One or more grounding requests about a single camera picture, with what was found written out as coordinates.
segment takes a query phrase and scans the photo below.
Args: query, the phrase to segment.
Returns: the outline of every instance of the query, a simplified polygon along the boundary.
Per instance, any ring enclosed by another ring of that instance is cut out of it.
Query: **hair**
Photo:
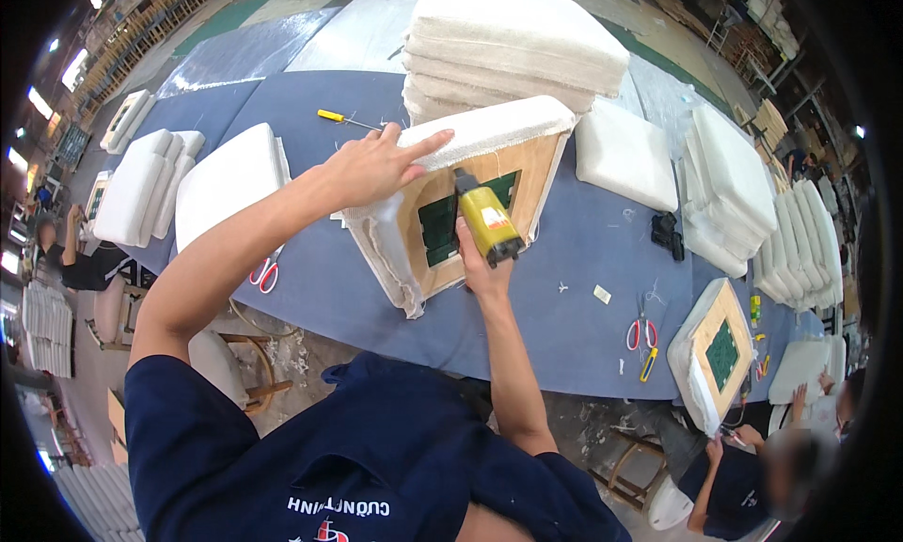
[[[847,399],[852,404],[852,410],[859,408],[859,402],[863,398],[865,389],[865,368],[859,368],[843,381],[843,389],[847,392]]]

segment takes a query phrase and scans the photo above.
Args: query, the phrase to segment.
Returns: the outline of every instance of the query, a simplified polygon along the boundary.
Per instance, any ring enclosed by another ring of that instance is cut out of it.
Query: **logo on shirt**
[[[740,503],[740,507],[750,507],[753,508],[756,506],[759,500],[756,499],[756,490],[750,491],[750,493],[746,496],[746,499],[743,500],[743,503]]]

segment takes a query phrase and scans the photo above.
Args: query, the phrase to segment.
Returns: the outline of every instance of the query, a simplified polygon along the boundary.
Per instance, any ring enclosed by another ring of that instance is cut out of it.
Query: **wooden frame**
[[[404,200],[396,221],[401,232],[413,276],[427,299],[464,278],[464,266],[457,254],[432,267],[427,264],[426,248],[418,211],[454,193],[454,169],[463,167],[480,183],[519,172],[513,187],[508,213],[515,228],[527,242],[530,224],[542,202],[549,175],[553,173],[562,133],[546,135],[505,147],[495,152],[468,158],[435,170],[402,190]]]
[[[712,372],[712,366],[709,364],[709,359],[705,352],[709,349],[712,340],[721,329],[721,324],[725,321],[728,324],[731,336],[733,336],[738,355],[727,382],[719,390]],[[724,280],[709,312],[705,314],[702,322],[699,323],[699,326],[690,335],[690,338],[694,341],[693,352],[700,367],[703,369],[705,381],[709,386],[718,415],[724,417],[752,362],[752,345],[750,330],[746,323],[746,315],[738,309],[737,296],[734,295],[727,279]]]

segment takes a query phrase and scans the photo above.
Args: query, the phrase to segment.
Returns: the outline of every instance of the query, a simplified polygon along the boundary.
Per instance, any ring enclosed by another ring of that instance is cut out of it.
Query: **scissors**
[[[637,296],[637,309],[639,311],[639,316],[637,320],[630,324],[630,327],[626,330],[626,347],[628,350],[637,350],[639,348],[639,333],[640,328],[645,326],[646,330],[646,345],[649,348],[655,348],[658,344],[658,333],[656,332],[656,326],[652,324],[652,321],[647,320],[646,318],[646,300],[643,298],[643,295],[640,294]]]
[[[277,281],[279,279],[279,264],[277,264],[277,258],[279,258],[279,253],[282,252],[284,246],[285,244],[277,248],[272,254],[266,257],[266,260],[264,260],[264,263],[262,265],[263,267],[260,270],[259,276],[254,277],[254,274],[257,270],[254,270],[253,272],[251,272],[251,275],[248,276],[248,281],[260,288],[260,293],[269,293],[273,291],[273,288],[277,286]],[[273,280],[273,283],[271,283],[269,287],[267,287],[266,282],[270,281],[271,278]]]

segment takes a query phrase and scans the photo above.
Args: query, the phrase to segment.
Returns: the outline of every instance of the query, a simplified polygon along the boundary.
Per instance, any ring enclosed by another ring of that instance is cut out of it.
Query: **worker sitting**
[[[788,428],[766,443],[744,424],[734,432],[751,453],[725,445],[720,433],[710,439],[690,432],[669,403],[637,404],[661,441],[671,479],[694,502],[686,527],[706,536],[736,540],[769,517],[796,518],[833,469],[839,445],[817,430]]]
[[[558,454],[507,288],[457,225],[486,324],[495,435],[435,369],[362,353],[325,400],[260,439],[190,367],[189,340],[277,247],[334,211],[386,199],[450,130],[411,147],[390,123],[223,220],[143,300],[126,375],[129,475],[149,540],[630,540],[591,477]],[[310,298],[328,301],[329,298]]]
[[[67,216],[65,248],[57,243],[56,227],[50,215],[38,219],[34,233],[40,252],[47,258],[47,267],[61,278],[63,286],[71,290],[103,291],[120,269],[135,261],[116,244],[106,241],[90,256],[79,252],[77,234],[81,217],[81,207],[74,204]]]

